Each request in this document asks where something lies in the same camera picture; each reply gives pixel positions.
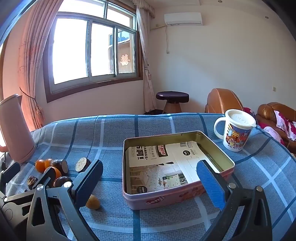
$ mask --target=white wall-mounted air conditioner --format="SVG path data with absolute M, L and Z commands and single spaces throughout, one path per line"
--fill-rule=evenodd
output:
M 178 25 L 203 25 L 200 12 L 179 12 L 165 14 L 165 24 Z

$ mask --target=blue gripper pad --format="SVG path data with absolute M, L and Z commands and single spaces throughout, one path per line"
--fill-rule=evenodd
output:
M 84 207 L 91 193 L 103 174 L 103 163 L 100 160 L 93 161 L 85 172 L 77 175 L 73 181 L 72 198 L 76 207 Z
M 199 161 L 196 165 L 197 175 L 200 178 L 214 206 L 222 210 L 226 204 L 225 191 L 223 190 L 217 179 L 214 177 L 214 175 L 216 174 L 214 170 L 206 161 L 205 163 L 203 161 L 205 160 Z

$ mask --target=window pane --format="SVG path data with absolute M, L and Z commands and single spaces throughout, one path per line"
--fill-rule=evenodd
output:
M 108 4 L 107 19 L 133 28 L 133 16 L 110 4 Z
M 104 2 L 95 0 L 64 0 L 59 12 L 77 12 L 96 17 L 104 17 Z
M 114 74 L 113 68 L 113 28 L 92 24 L 91 28 L 91 75 Z
M 135 72 L 133 57 L 134 57 L 134 34 L 118 29 L 119 73 Z
M 87 21 L 58 18 L 54 32 L 54 83 L 87 77 L 85 41 Z

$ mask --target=kettle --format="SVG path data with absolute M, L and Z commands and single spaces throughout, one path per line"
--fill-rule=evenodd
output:
M 21 108 L 22 96 L 11 95 L 0 102 L 0 130 L 6 146 L 0 152 L 9 152 L 18 163 L 28 160 L 36 149 Z

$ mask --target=window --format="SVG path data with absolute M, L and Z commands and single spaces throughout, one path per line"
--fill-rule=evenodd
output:
M 116 1 L 63 1 L 44 51 L 47 102 L 142 79 L 135 11 Z

